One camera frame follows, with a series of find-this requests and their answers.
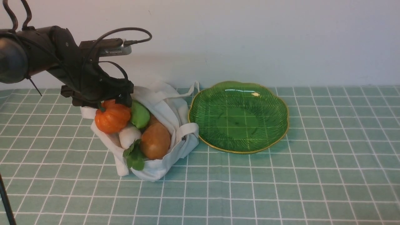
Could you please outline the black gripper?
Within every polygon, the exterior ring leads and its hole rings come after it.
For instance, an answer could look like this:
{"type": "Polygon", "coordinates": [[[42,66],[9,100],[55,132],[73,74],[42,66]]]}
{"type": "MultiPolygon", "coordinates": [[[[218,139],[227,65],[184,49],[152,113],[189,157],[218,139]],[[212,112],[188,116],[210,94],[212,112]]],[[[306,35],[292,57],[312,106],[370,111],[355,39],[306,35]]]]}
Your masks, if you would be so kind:
{"type": "Polygon", "coordinates": [[[80,77],[77,88],[67,85],[61,87],[60,94],[65,98],[72,98],[72,105],[76,107],[90,107],[98,109],[103,101],[114,100],[128,108],[132,106],[131,94],[134,84],[128,79],[126,71],[117,63],[108,61],[121,71],[123,78],[109,76],[98,64],[87,67],[80,77]]]}

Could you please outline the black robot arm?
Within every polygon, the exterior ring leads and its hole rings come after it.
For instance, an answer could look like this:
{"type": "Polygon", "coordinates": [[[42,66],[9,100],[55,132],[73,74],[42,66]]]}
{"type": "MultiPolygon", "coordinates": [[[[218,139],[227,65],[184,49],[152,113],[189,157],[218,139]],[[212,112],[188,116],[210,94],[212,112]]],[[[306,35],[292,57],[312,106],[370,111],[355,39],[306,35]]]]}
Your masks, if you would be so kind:
{"type": "Polygon", "coordinates": [[[132,106],[134,85],[109,76],[98,54],[84,56],[72,34],[58,26],[1,31],[1,83],[14,84],[47,71],[63,83],[60,94],[72,98],[75,107],[98,108],[103,101],[132,106]]]}

